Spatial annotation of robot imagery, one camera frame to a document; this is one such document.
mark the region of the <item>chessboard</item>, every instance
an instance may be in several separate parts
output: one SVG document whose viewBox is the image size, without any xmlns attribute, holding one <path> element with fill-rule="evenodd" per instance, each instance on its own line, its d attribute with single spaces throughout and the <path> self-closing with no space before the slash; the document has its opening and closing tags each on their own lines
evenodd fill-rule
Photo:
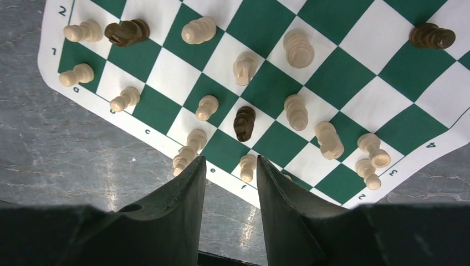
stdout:
<svg viewBox="0 0 470 266">
<path fill-rule="evenodd" d="M 264 155 L 298 185 L 330 202 L 353 208 L 374 203 L 423 166 L 470 141 L 470 1 L 462 0 L 48 0 L 38 65 L 46 84 L 170 158 L 194 129 L 207 134 L 200 151 L 207 178 L 259 207 L 256 175 L 240 179 L 244 155 Z M 182 40 L 182 28 L 201 17 L 217 25 L 202 44 Z M 150 37 L 129 47 L 71 42 L 63 29 L 88 20 L 142 19 Z M 447 49 L 416 48 L 408 41 L 418 24 L 455 32 Z M 286 60 L 283 37 L 300 28 L 314 48 L 313 62 L 297 69 Z M 236 84 L 233 63 L 243 52 L 258 60 L 247 86 Z M 94 79 L 71 87 L 59 74 L 86 63 Z M 126 87 L 140 101 L 114 112 L 110 102 Z M 305 100 L 308 124 L 293 130 L 284 101 Z M 217 111 L 200 121 L 206 95 Z M 237 140 L 237 110 L 256 113 L 251 138 Z M 343 154 L 327 160 L 315 125 L 336 128 Z M 365 133 L 381 140 L 391 163 L 378 168 L 378 190 L 366 187 L 355 164 Z"/>
</svg>

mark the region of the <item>green square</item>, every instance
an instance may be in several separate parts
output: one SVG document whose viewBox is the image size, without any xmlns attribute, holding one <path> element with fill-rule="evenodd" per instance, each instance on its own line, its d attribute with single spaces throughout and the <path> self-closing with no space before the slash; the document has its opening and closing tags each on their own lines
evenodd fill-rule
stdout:
<svg viewBox="0 0 470 266">
<path fill-rule="evenodd" d="M 113 45 L 108 61 L 142 82 L 147 82 L 160 50 L 161 46 L 151 39 L 125 48 Z"/>
<path fill-rule="evenodd" d="M 190 9 L 187 5 L 182 4 L 163 44 L 163 47 L 167 50 L 176 54 L 200 71 L 206 66 L 223 36 L 223 30 L 217 27 L 216 35 L 211 40 L 201 44 L 187 44 L 181 38 L 181 30 L 190 21 L 201 17 L 201 15 Z"/>
<path fill-rule="evenodd" d="M 126 0 L 91 0 L 95 4 L 106 9 L 109 13 L 115 15 L 117 18 L 121 18 L 124 7 L 126 6 Z"/>
<path fill-rule="evenodd" d="M 341 109 L 373 78 L 375 74 L 372 71 L 338 47 L 305 86 Z"/>
<path fill-rule="evenodd" d="M 305 139 L 275 121 L 253 150 L 284 168 L 306 145 Z"/>
<path fill-rule="evenodd" d="M 179 104 L 145 85 L 132 116 L 166 135 L 180 109 Z"/>
<path fill-rule="evenodd" d="M 354 122 L 353 119 L 350 119 L 341 112 L 337 113 L 330 120 L 330 123 L 335 126 L 336 133 L 344 146 L 344 153 L 337 159 L 342 162 L 357 149 L 357 140 L 359 137 L 369 132 L 358 123 Z M 314 137 L 310 142 L 316 147 L 320 147 L 316 137 Z"/>
<path fill-rule="evenodd" d="M 95 78 L 91 82 L 80 83 L 80 85 L 92 93 L 96 93 L 106 60 L 80 43 L 73 43 L 66 39 L 62 47 L 58 72 L 73 70 L 76 65 L 81 63 L 90 65 L 95 73 Z"/>
<path fill-rule="evenodd" d="M 202 150 L 201 155 L 204 155 L 207 161 L 231 173 L 240 163 L 240 158 L 248 152 L 247 146 L 218 129 Z"/>
<path fill-rule="evenodd" d="M 292 175 L 291 173 L 289 173 L 288 171 L 286 170 L 282 170 L 281 173 L 284 173 L 286 175 L 289 175 L 290 178 L 292 178 L 292 181 L 294 181 L 296 184 L 298 184 L 299 186 L 303 187 L 305 190 L 307 191 L 310 191 L 310 189 L 312 189 L 313 187 L 309 184 L 307 184 L 305 181 L 303 181 L 302 179 L 298 178 L 297 176 L 294 176 Z"/>
<path fill-rule="evenodd" d="M 243 92 L 242 98 L 276 119 L 284 110 L 285 98 L 298 93 L 301 88 L 302 84 L 270 62 L 264 61 Z"/>
<path fill-rule="evenodd" d="M 444 50 L 420 49 L 407 42 L 379 77 L 414 102 L 454 62 Z"/>
<path fill-rule="evenodd" d="M 344 204 L 366 187 L 364 179 L 345 165 L 338 165 L 315 188 Z"/>
<path fill-rule="evenodd" d="M 393 9 L 414 25 L 426 22 L 447 0 L 385 0 Z"/>
<path fill-rule="evenodd" d="M 227 33 L 267 58 L 294 18 L 295 14 L 277 1 L 243 1 Z"/>
<path fill-rule="evenodd" d="M 298 16 L 339 45 L 373 1 L 307 0 Z"/>
<path fill-rule="evenodd" d="M 183 106 L 189 111 L 196 113 L 199 101 L 206 95 L 214 96 L 219 102 L 217 111 L 207 120 L 215 127 L 219 127 L 237 101 L 238 96 L 202 73 Z"/>
<path fill-rule="evenodd" d="M 458 60 L 464 67 L 470 70 L 470 51 Z"/>
<path fill-rule="evenodd" d="M 406 156 L 446 131 L 444 125 L 413 104 L 382 126 L 375 135 Z"/>
</svg>

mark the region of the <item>beige chess piece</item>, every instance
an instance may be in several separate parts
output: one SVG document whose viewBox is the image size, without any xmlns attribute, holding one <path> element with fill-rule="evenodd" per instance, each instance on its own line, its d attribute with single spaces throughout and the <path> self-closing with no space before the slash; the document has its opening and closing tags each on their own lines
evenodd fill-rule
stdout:
<svg viewBox="0 0 470 266">
<path fill-rule="evenodd" d="M 375 134 L 362 135 L 357 145 L 361 151 L 369 153 L 369 160 L 376 168 L 384 168 L 392 161 L 390 155 L 380 148 L 380 139 Z"/>
<path fill-rule="evenodd" d="M 344 146 L 332 123 L 318 123 L 315 126 L 315 134 L 318 139 L 318 144 L 320 144 L 320 151 L 323 157 L 327 160 L 333 160 L 343 155 Z"/>
<path fill-rule="evenodd" d="M 248 183 L 253 180 L 254 170 L 256 169 L 256 157 L 253 155 L 245 155 L 240 159 L 240 178 L 243 182 Z"/>
<path fill-rule="evenodd" d="M 213 113 L 219 108 L 219 101 L 212 95 L 204 96 L 199 101 L 199 107 L 196 110 L 196 117 L 201 121 L 207 121 Z"/>
<path fill-rule="evenodd" d="M 121 112 L 128 106 L 134 106 L 140 101 L 140 93 L 134 87 L 127 87 L 121 91 L 120 96 L 114 98 L 109 106 L 115 112 Z"/>
<path fill-rule="evenodd" d="M 214 38 L 216 31 L 216 23 L 203 17 L 186 24 L 181 31 L 181 38 L 188 44 L 201 44 Z"/>
<path fill-rule="evenodd" d="M 200 129 L 194 129 L 186 139 L 186 146 L 179 150 L 179 154 L 173 159 L 175 171 L 173 175 L 178 176 L 196 158 L 197 153 L 207 143 L 207 135 Z"/>
<path fill-rule="evenodd" d="M 85 21 L 80 25 L 69 25 L 64 28 L 64 35 L 71 42 L 99 42 L 103 38 L 103 30 L 94 21 Z"/>
<path fill-rule="evenodd" d="M 290 175 L 287 175 L 287 174 L 283 174 L 287 179 L 291 180 L 292 181 L 292 177 L 290 177 Z"/>
<path fill-rule="evenodd" d="M 308 124 L 308 112 L 305 108 L 305 101 L 298 94 L 287 97 L 284 102 L 284 109 L 290 127 L 294 130 L 302 131 Z"/>
<path fill-rule="evenodd" d="M 78 83 L 88 83 L 95 78 L 95 72 L 87 64 L 79 64 L 73 70 L 68 70 L 59 75 L 62 85 L 71 87 Z"/>
<path fill-rule="evenodd" d="M 378 175 L 375 174 L 375 167 L 369 159 L 362 159 L 355 165 L 357 174 L 364 178 L 364 183 L 371 190 L 378 190 L 382 186 Z"/>
<path fill-rule="evenodd" d="M 287 62 L 292 67 L 306 68 L 312 63 L 315 51 L 302 29 L 292 29 L 286 33 L 283 45 Z"/>
<path fill-rule="evenodd" d="M 246 86 L 250 83 L 258 68 L 258 58 L 253 52 L 243 52 L 233 63 L 233 74 L 237 85 Z"/>
</svg>

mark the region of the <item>gray marble table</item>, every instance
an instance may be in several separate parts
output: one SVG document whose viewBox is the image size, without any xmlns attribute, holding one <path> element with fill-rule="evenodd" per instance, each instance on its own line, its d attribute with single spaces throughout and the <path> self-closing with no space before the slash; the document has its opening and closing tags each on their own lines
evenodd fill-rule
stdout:
<svg viewBox="0 0 470 266">
<path fill-rule="evenodd" d="M 44 4 L 0 1 L 0 200 L 117 210 L 170 180 L 171 160 L 45 85 Z M 380 202 L 470 202 L 469 161 L 467 145 Z M 207 181 L 200 249 L 267 265 L 260 211 Z"/>
</svg>

